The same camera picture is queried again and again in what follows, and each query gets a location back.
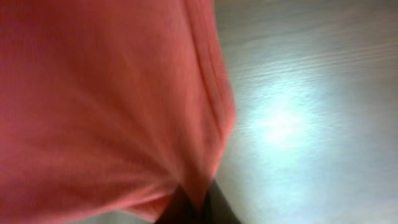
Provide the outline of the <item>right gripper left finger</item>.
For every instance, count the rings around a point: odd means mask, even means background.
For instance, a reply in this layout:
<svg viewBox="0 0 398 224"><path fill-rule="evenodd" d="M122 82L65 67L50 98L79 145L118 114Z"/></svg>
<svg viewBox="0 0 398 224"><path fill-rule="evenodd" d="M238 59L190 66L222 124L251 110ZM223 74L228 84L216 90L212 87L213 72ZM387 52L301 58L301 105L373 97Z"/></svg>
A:
<svg viewBox="0 0 398 224"><path fill-rule="evenodd" d="M195 209L184 189L178 186L155 224L194 224Z"/></svg>

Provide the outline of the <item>orange printed t-shirt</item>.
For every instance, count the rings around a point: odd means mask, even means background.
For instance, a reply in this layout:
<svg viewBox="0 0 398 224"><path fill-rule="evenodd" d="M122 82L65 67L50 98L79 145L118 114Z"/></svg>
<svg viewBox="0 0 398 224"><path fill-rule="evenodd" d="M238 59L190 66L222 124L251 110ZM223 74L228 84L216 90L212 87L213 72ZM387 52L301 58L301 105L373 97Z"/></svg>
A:
<svg viewBox="0 0 398 224"><path fill-rule="evenodd" d="M213 1L1 2L1 222L203 209L234 126Z"/></svg>

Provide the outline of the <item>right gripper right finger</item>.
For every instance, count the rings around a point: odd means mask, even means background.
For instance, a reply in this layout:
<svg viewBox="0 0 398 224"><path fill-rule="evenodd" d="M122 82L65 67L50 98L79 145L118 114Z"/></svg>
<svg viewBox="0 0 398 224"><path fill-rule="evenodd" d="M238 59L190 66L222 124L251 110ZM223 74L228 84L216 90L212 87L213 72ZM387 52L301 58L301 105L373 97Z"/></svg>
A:
<svg viewBox="0 0 398 224"><path fill-rule="evenodd" d="M206 193L201 218L205 224L241 224L215 180Z"/></svg>

